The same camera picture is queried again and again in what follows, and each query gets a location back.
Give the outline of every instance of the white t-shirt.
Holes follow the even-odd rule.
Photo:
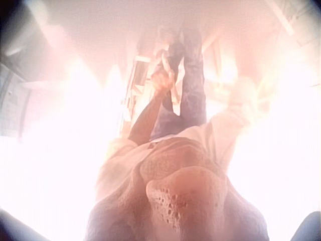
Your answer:
[[[256,88],[253,81],[241,77],[235,84],[229,106],[200,127],[190,127],[172,137],[185,137],[200,142],[213,161],[226,173],[238,135],[256,115]],[[150,143],[138,146],[129,139],[116,139],[99,173],[96,201],[113,193],[129,176],[133,168],[151,151]]]

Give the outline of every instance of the person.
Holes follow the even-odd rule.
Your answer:
[[[236,139],[255,118],[253,68],[236,54],[239,77],[228,107],[207,122],[199,31],[184,26],[168,53],[172,72],[158,65],[152,100],[129,137],[110,146],[85,240],[269,240],[262,214],[227,177]],[[178,116],[170,90],[183,57]]]

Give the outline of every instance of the leg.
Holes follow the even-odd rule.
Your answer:
[[[179,64],[183,58],[183,54],[184,47],[180,42],[176,41],[175,43],[170,45],[168,61],[171,69],[175,73],[175,80],[178,76]],[[160,68],[163,68],[162,62],[157,65],[155,72]],[[151,134],[151,140],[155,140],[157,138],[161,138],[170,134],[178,134],[183,129],[184,123],[182,122],[182,118],[174,113],[172,95],[171,92],[168,92],[160,107],[158,118],[154,130]]]
[[[204,92],[204,72],[202,38],[196,29],[183,29],[185,58],[181,117],[185,128],[206,123],[206,97]]]

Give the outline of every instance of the bright light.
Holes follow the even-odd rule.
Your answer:
[[[270,115],[240,137],[229,177],[264,215],[270,240],[288,241],[320,210],[321,96],[313,70],[288,62]]]
[[[222,56],[222,73],[219,77],[220,81],[225,83],[233,83],[237,78],[238,70],[235,59]]]
[[[124,89],[118,66],[102,88],[80,60],[69,69],[59,110],[11,144],[1,166],[1,206],[49,240],[82,240],[108,142],[118,136]]]

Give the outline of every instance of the hand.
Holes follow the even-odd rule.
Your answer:
[[[154,73],[151,80],[156,94],[166,94],[175,84],[173,71],[167,73],[164,69]]]

